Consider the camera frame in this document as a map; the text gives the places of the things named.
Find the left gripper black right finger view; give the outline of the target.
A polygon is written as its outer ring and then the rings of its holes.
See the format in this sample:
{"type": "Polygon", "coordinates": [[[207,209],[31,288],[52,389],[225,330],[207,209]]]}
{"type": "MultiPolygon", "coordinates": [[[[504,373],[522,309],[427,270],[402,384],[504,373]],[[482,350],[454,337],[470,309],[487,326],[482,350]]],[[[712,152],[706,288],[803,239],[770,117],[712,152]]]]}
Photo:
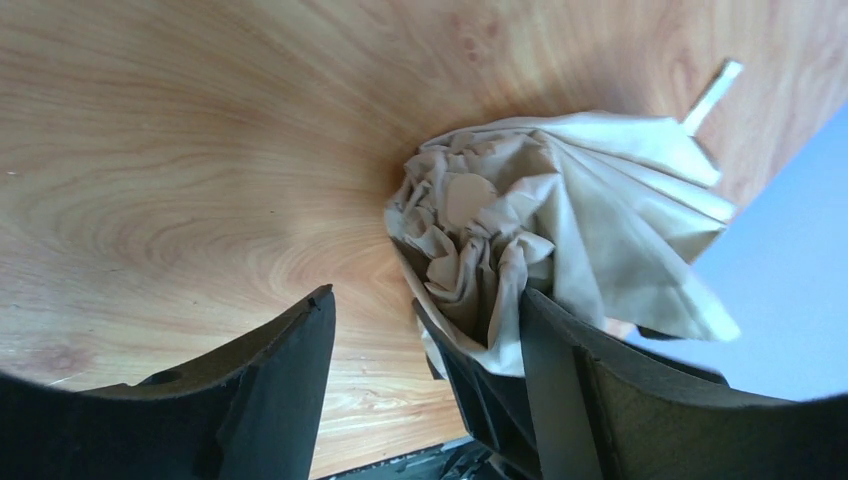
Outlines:
{"type": "Polygon", "coordinates": [[[521,340],[546,479],[843,479],[847,398],[731,388],[576,319],[536,290],[521,340]]]}

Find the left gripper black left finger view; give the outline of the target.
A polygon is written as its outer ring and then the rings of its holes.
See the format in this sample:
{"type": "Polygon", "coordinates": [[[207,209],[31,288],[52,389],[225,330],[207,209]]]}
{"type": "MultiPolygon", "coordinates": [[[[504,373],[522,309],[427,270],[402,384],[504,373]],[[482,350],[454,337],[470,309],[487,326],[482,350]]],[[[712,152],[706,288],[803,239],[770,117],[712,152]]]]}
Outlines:
{"type": "Polygon", "coordinates": [[[1,378],[5,479],[305,479],[335,338],[324,285],[268,323],[136,385],[1,378]]]}

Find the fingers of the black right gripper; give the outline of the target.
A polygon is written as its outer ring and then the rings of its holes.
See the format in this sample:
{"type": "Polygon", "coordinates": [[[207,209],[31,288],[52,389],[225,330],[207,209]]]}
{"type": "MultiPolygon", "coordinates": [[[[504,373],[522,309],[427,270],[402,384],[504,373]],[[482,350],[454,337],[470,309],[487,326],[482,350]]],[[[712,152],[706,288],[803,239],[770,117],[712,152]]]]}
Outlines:
{"type": "Polygon", "coordinates": [[[538,479],[526,381],[489,373],[451,343],[419,301],[412,306],[443,361],[467,432],[504,461],[508,478],[538,479]]]}

